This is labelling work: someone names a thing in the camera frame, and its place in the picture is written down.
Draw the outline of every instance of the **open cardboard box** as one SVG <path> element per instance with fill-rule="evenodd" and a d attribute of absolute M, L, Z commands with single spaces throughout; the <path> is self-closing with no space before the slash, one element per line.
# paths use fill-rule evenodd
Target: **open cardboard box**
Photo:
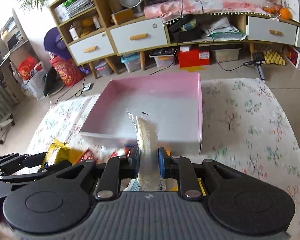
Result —
<path fill-rule="evenodd" d="M 158 146 L 173 155 L 199 154 L 202 92 L 199 73 L 169 73 L 111 80 L 83 124 L 89 143 L 122 148 L 137 145 L 133 115 L 156 123 Z"/>

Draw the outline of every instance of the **stack of papers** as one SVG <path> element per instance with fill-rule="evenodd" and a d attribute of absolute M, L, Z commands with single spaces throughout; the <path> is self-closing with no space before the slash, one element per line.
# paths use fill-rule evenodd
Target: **stack of papers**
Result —
<path fill-rule="evenodd" d="M 93 7 L 93 0 L 77 0 L 73 4 L 71 4 L 69 7 L 67 7 L 67 13 L 69 17 L 73 17 L 77 15 L 78 13 L 81 13 L 91 7 Z"/>
<path fill-rule="evenodd" d="M 247 37 L 245 33 L 231 26 L 227 17 L 223 17 L 210 25 L 203 26 L 202 29 L 205 32 L 203 35 L 205 41 L 242 41 Z"/>

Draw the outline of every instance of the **silver rivet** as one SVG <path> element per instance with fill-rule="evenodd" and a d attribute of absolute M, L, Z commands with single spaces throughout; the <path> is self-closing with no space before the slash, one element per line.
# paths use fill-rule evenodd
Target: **silver rivet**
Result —
<path fill-rule="evenodd" d="M 113 192 L 110 190 L 101 190 L 97 194 L 98 198 L 111 198 L 113 196 Z"/>
<path fill-rule="evenodd" d="M 186 191 L 186 197 L 188 198 L 196 198 L 196 197 L 200 197 L 201 196 L 201 192 L 195 189 L 191 189 Z"/>

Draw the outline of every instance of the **wooden drawer handle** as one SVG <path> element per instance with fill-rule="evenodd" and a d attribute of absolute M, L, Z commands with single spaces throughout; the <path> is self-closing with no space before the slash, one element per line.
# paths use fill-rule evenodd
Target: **wooden drawer handle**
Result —
<path fill-rule="evenodd" d="M 93 46 L 93 47 L 90 47 L 90 48 L 84 49 L 84 50 L 83 50 L 83 53 L 92 52 L 92 51 L 95 51 L 95 50 L 97 50 L 97 49 L 98 49 L 98 47 L 97 47 L 97 46 Z"/>
<path fill-rule="evenodd" d="M 283 33 L 282 32 L 279 32 L 279 31 L 274 31 L 274 30 L 269 30 L 271 34 L 273 35 L 278 35 L 278 36 L 283 36 Z"/>
<path fill-rule="evenodd" d="M 144 34 L 139 34 L 139 35 L 131 36 L 129 39 L 131 41 L 137 41 L 137 40 L 145 39 L 147 36 L 148 36 L 148 33 L 144 33 Z"/>

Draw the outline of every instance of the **purple hat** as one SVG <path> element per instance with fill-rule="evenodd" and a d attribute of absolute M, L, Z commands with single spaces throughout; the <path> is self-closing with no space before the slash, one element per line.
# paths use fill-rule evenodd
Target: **purple hat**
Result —
<path fill-rule="evenodd" d="M 71 59 L 71 54 L 64 41 L 61 39 L 61 35 L 57 27 L 49 30 L 44 37 L 43 44 L 46 51 L 50 51 L 53 54 L 62 57 L 65 60 Z"/>

